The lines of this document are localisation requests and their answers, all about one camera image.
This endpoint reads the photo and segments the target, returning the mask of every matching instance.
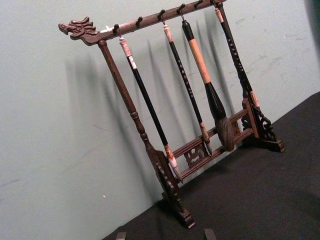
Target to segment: calligraphy brush stand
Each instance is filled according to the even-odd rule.
[[[204,9],[222,2],[225,2],[225,0],[203,0],[189,3],[184,6],[183,14]],[[177,17],[180,15],[180,9],[180,7],[176,7],[166,10],[165,14],[162,15],[162,18],[164,20],[168,20]],[[161,22],[162,20],[159,17],[159,13],[156,13],[147,17],[139,17],[136,20],[117,25],[116,27],[104,31],[96,31],[96,28],[93,26],[93,22],[89,21],[89,17],[85,17],[82,21],[72,20],[69,24],[60,23],[58,26],[59,29],[66,35],[69,32],[72,33],[70,35],[71,39],[81,39],[86,45],[98,45],[101,49],[126,108],[135,123],[141,140],[145,145],[146,153],[155,170],[155,174],[163,188],[163,198],[168,201],[170,206],[177,213],[178,217],[184,222],[184,224],[188,228],[191,228],[195,224],[195,221],[193,220],[190,212],[183,206],[183,203],[180,199],[180,189],[178,186],[180,180],[174,177],[173,172],[169,167],[168,159],[165,157],[164,153],[160,150],[155,150],[150,143],[148,135],[145,132],[145,128],[139,119],[136,107],[107,45],[107,40],[119,35],[117,28],[120,30],[121,34],[124,35]],[[279,153],[283,152],[285,149],[284,144],[282,141],[277,140],[276,135],[271,127],[270,120],[263,115],[259,107],[254,106],[252,96],[245,90],[244,86],[242,86],[242,88],[243,109],[229,118],[234,131],[234,142],[237,144],[243,141],[244,144],[249,146],[264,148]],[[238,120],[241,120],[242,122],[243,131],[240,131],[237,123]],[[208,131],[210,138],[215,134],[217,134],[215,127]],[[184,156],[188,164],[188,168],[181,173],[182,181],[213,159],[220,156],[224,151],[225,150],[221,146],[212,151],[212,155],[209,155],[201,136],[196,137],[192,141],[176,149],[173,152],[174,156],[176,158]]]

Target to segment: brush handle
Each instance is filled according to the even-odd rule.
[[[191,26],[186,20],[182,21],[182,29],[186,39],[188,40],[192,55],[194,57],[194,60],[199,69],[202,81],[204,83],[211,114],[215,120],[223,119],[226,117],[225,108],[222,105],[222,102],[219,99],[219,96],[214,86],[211,83],[210,75],[206,68],[205,61],[202,57],[197,41],[192,33]]]
[[[188,92],[188,95],[189,95],[193,110],[194,110],[195,115],[196,115],[196,119],[198,120],[200,129],[201,129],[203,140],[206,143],[209,143],[210,142],[210,138],[209,138],[208,132],[206,130],[205,124],[202,121],[202,118],[201,118],[201,115],[200,115],[200,112],[199,112],[199,109],[198,109],[198,105],[196,103],[196,99],[195,99],[194,94],[192,92],[192,89],[191,89],[190,83],[188,81],[188,77],[186,75],[184,66],[182,65],[182,62],[180,60],[180,57],[179,57],[178,51],[176,49],[176,46],[175,46],[175,43],[174,43],[174,38],[173,38],[173,36],[171,34],[170,28],[168,27],[168,25],[164,25],[163,26],[163,30],[164,30],[164,33],[165,33],[167,39],[168,39],[168,42],[169,42],[172,54],[174,56],[175,62],[177,64],[178,68],[179,68],[179,71],[180,71],[181,77],[183,79],[186,91]]]
[[[144,85],[144,82],[141,79],[141,76],[139,74],[137,65],[136,65],[136,63],[134,61],[134,58],[133,58],[132,54],[131,54],[130,48],[129,48],[128,44],[127,44],[127,41],[123,37],[120,38],[120,45],[122,46],[123,52],[124,52],[124,54],[126,56],[126,59],[128,60],[128,63],[130,65],[130,68],[132,70],[134,78],[135,78],[135,80],[136,80],[136,82],[137,82],[137,84],[138,84],[138,86],[140,88],[140,91],[142,93],[142,96],[144,98],[146,106],[147,106],[147,108],[148,108],[148,110],[149,110],[149,112],[151,114],[152,120],[153,120],[153,122],[155,124],[156,130],[158,131],[158,134],[159,134],[159,136],[161,138],[162,144],[164,146],[168,145],[167,138],[166,138],[165,133],[164,133],[162,127],[161,127],[161,124],[159,122],[158,116],[156,114],[154,106],[152,105],[152,102],[150,100],[150,97],[148,95],[146,87]]]
[[[227,18],[226,18],[225,12],[223,10],[223,4],[222,3],[218,4],[218,6],[219,7],[216,7],[216,9],[215,9],[215,14],[216,14],[219,22],[221,23],[221,26],[222,26],[222,29],[223,29],[224,35],[226,37],[226,41],[228,43],[230,53],[231,53],[231,57],[232,57],[235,69],[237,71],[238,78],[240,80],[240,84],[241,84],[242,89],[244,91],[244,95],[248,95],[248,93],[249,93],[253,104],[257,108],[259,108],[260,105],[259,105],[258,98],[250,85],[247,74],[244,70],[244,67],[243,67],[241,61],[240,61],[235,41],[234,41],[233,36],[231,34],[229,24],[226,21]]]

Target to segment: metal hook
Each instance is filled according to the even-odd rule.
[[[194,8],[197,9],[199,4],[202,4],[204,2],[204,0],[199,0],[195,5]]]
[[[135,23],[135,25],[136,25],[137,28],[140,27],[140,23],[141,23],[142,19],[144,19],[142,16],[138,17],[138,20],[137,20],[136,23]]]
[[[158,20],[162,21],[163,25],[165,25],[165,20],[164,20],[164,13],[166,12],[166,10],[162,9],[160,12],[159,12],[159,15],[158,15]]]
[[[182,3],[181,6],[179,7],[179,9],[176,11],[178,14],[181,15],[183,21],[185,20],[185,18],[184,18],[184,15],[183,15],[183,13],[182,13],[182,9],[183,9],[185,6],[186,6],[186,5],[185,5],[184,3]]]
[[[117,32],[118,32],[118,34],[119,34],[119,37],[121,38],[121,32],[120,32],[120,28],[119,28],[119,24],[115,24],[114,26],[113,26],[113,34],[117,34]]]

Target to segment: wall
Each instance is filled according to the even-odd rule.
[[[160,184],[99,48],[70,40],[58,23],[89,16],[99,31],[105,24],[121,24],[181,3],[1,1],[0,239],[100,240],[161,199]],[[319,62],[303,1],[230,0],[224,7],[241,61],[271,121],[320,90]],[[212,8],[185,18],[230,116],[241,109],[242,91],[220,24]],[[211,128],[181,19],[167,23],[202,118]],[[200,131],[163,27],[156,24],[125,38],[176,149]],[[152,144],[162,150],[118,39],[108,45]],[[213,143],[219,146],[216,139]],[[186,166],[182,159],[179,164]]]

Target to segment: black surface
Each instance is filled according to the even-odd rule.
[[[240,147],[181,188],[195,226],[160,201],[104,240],[320,239],[320,93],[273,124],[283,153]]]

